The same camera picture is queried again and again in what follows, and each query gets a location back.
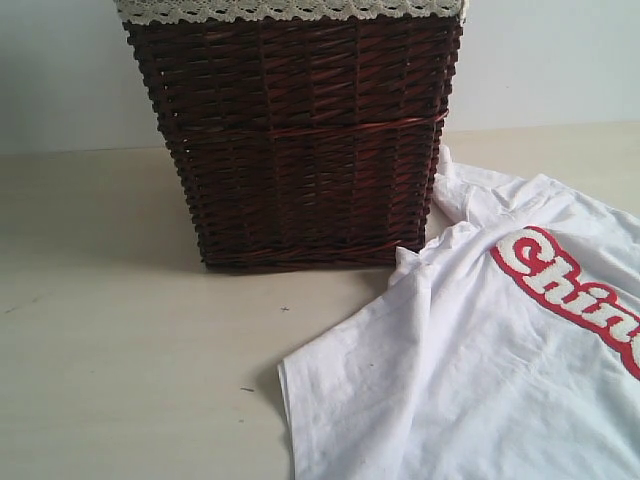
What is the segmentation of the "white t-shirt with red logo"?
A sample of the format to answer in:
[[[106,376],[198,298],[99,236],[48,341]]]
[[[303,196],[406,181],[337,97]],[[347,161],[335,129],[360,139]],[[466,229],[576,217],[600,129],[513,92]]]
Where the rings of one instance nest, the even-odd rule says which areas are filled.
[[[635,479],[639,222],[440,151],[451,226],[286,357],[298,479]]]

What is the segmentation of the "dark brown wicker basket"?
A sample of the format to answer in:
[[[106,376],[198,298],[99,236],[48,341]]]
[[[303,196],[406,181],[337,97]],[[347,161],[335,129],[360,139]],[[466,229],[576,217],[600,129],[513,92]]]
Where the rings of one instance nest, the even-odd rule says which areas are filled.
[[[425,245],[459,19],[124,29],[207,268],[384,266]]]

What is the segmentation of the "cream lace basket liner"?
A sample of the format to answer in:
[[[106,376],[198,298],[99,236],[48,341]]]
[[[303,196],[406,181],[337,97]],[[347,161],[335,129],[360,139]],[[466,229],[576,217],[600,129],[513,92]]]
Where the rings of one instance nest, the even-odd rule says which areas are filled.
[[[322,18],[345,21],[379,16],[401,18],[454,18],[464,21],[470,3],[461,0],[214,0],[214,1],[117,1],[117,13],[124,22],[148,25],[153,22],[176,24],[180,21],[203,23],[216,20],[261,21]]]

